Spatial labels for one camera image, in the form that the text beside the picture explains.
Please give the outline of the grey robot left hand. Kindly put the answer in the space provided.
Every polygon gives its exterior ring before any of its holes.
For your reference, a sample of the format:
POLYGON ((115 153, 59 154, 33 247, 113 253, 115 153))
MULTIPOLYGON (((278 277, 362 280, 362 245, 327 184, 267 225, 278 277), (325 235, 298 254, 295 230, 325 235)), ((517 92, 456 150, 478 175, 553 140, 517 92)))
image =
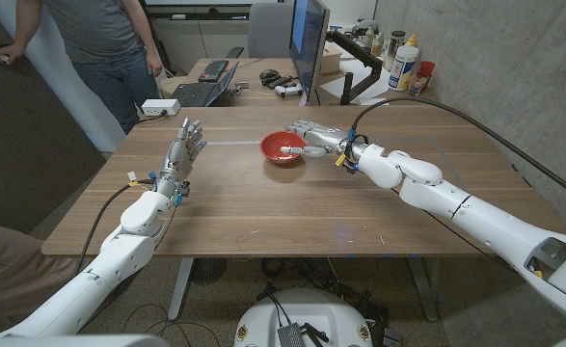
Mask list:
POLYGON ((185 118, 163 159, 155 191, 169 198, 190 174, 193 162, 205 145, 201 122, 185 118))

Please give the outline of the person's right hand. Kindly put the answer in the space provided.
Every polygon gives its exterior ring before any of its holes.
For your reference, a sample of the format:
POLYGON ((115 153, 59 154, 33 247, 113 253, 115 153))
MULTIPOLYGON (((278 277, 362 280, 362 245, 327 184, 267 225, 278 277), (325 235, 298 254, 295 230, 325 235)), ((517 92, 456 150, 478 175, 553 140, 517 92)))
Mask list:
POLYGON ((23 55, 24 50, 24 46, 20 43, 0 47, 0 63, 11 65, 17 58, 23 55))

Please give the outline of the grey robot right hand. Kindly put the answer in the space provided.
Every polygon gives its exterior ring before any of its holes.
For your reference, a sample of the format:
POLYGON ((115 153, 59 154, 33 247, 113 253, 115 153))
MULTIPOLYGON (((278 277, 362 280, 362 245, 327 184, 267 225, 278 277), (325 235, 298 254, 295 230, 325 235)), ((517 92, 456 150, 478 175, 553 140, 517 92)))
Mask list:
POLYGON ((308 120, 295 120, 285 129, 300 135, 305 145, 303 147, 282 146, 282 153, 300 154, 312 158, 322 158, 326 154, 336 153, 344 155, 347 163, 354 165, 352 155, 346 151, 349 148, 349 139, 344 131, 308 120))

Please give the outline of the person's left hand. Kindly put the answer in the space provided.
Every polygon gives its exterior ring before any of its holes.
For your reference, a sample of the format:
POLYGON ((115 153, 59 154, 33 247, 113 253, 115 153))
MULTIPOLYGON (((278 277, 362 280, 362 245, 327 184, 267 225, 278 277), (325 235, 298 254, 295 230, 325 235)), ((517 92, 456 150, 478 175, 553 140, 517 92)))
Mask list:
POLYGON ((153 77, 158 77, 163 69, 163 64, 156 50, 148 50, 147 55, 148 73, 153 77))

